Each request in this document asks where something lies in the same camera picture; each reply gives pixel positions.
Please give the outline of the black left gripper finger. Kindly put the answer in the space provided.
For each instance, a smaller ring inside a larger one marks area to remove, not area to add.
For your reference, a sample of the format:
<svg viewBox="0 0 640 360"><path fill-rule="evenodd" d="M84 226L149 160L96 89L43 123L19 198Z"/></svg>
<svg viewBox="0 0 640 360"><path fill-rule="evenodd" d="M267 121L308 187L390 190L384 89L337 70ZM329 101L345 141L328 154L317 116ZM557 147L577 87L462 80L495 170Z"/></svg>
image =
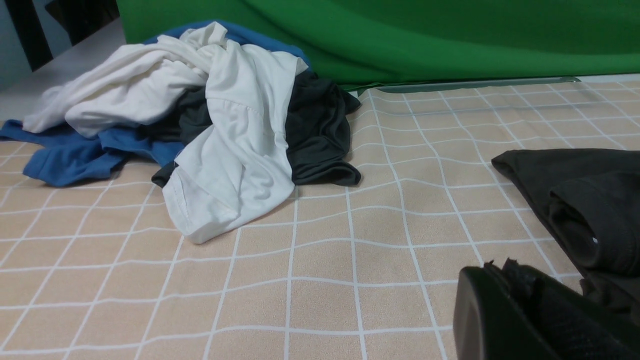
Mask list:
<svg viewBox="0 0 640 360"><path fill-rule="evenodd" d="M551 276L506 260L458 275L459 360L637 360L639 328Z"/></svg>

